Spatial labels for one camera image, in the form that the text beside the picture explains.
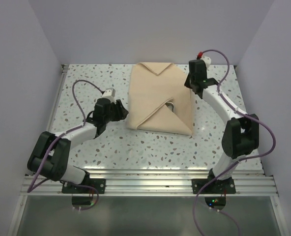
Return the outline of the beige cloth wrap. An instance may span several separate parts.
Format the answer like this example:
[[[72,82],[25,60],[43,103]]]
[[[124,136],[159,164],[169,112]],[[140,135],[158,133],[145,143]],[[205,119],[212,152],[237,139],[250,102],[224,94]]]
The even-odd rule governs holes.
[[[186,74],[171,62],[139,62],[129,82],[126,126],[181,135],[193,134],[191,91]],[[172,102],[173,113],[166,105]]]

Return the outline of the stainless steel tray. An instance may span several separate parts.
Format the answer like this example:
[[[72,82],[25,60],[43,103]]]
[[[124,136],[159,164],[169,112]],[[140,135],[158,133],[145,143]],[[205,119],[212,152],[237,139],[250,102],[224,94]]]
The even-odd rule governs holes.
[[[172,102],[166,102],[165,105],[174,113],[175,112],[175,106]]]

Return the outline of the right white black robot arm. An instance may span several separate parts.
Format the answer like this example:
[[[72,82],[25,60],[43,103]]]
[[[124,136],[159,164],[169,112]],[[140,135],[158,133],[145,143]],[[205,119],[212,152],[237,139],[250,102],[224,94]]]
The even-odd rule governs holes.
[[[208,103],[225,125],[221,145],[223,154],[218,163],[211,169],[212,176],[207,181],[209,191],[220,192],[225,187],[224,180],[232,177],[242,158],[251,154],[259,146],[259,124],[246,118],[246,112],[238,114],[238,107],[218,89],[218,82],[207,77],[207,64],[202,59],[189,61],[189,73],[184,84],[200,99]]]

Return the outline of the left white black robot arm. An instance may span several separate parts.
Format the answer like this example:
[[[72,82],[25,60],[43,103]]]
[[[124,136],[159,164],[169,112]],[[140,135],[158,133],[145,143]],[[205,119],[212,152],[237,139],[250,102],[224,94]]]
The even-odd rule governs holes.
[[[99,98],[84,125],[61,133],[41,133],[28,160],[28,170],[52,181],[72,182],[79,193],[87,192],[90,189],[87,172],[68,164],[71,149],[99,137],[109,122],[124,120],[127,115],[121,100]]]

